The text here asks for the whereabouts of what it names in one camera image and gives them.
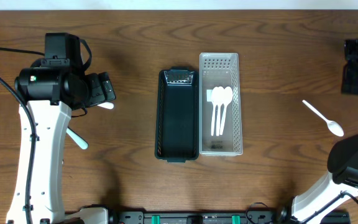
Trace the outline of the white green-tinted plastic fork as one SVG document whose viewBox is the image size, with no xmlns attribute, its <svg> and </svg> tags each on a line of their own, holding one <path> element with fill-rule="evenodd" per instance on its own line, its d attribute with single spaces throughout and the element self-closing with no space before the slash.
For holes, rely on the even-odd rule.
<svg viewBox="0 0 358 224">
<path fill-rule="evenodd" d="M 82 149 L 85 150 L 88 148 L 89 144 L 77 133 L 75 133 L 72 129 L 67 128 L 67 135 L 71 137 L 71 139 Z"/>
</svg>

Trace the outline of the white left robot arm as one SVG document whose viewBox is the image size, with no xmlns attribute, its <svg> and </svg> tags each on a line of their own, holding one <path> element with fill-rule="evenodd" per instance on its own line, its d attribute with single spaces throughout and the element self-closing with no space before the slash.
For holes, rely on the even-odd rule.
<svg viewBox="0 0 358 224">
<path fill-rule="evenodd" d="M 67 215 L 62 199 L 66 136 L 82 149 L 88 143 L 69 129 L 74 110 L 113 109 L 116 96 L 106 72 L 87 75 L 81 48 L 68 33 L 45 35 L 45 56 L 21 70 L 15 89 L 21 100 L 21 149 L 14 197 L 6 223 L 111 223 L 109 210 L 91 205 Z"/>
</svg>

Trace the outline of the thick white plastic spoon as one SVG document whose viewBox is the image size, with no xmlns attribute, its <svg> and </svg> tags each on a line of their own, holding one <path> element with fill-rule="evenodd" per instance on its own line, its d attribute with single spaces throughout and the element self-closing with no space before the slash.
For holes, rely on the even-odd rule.
<svg viewBox="0 0 358 224">
<path fill-rule="evenodd" d="M 100 104 L 98 104 L 98 106 L 102 107 L 102 108 L 105 108 L 105 109 L 108 109 L 108 110 L 111 110 L 111 109 L 114 108 L 114 104 L 110 103 L 110 102 L 100 103 Z"/>
</svg>

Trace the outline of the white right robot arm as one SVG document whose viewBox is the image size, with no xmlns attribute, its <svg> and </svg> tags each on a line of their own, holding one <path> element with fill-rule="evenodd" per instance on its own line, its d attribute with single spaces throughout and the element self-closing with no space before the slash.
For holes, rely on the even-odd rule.
<svg viewBox="0 0 358 224">
<path fill-rule="evenodd" d="M 344 54 L 341 91 L 358 95 L 358 39 L 345 41 Z M 349 199 L 358 204 L 358 134 L 333 146 L 327 167 L 311 188 L 276 211 L 272 223 L 350 223 L 336 208 Z"/>
</svg>

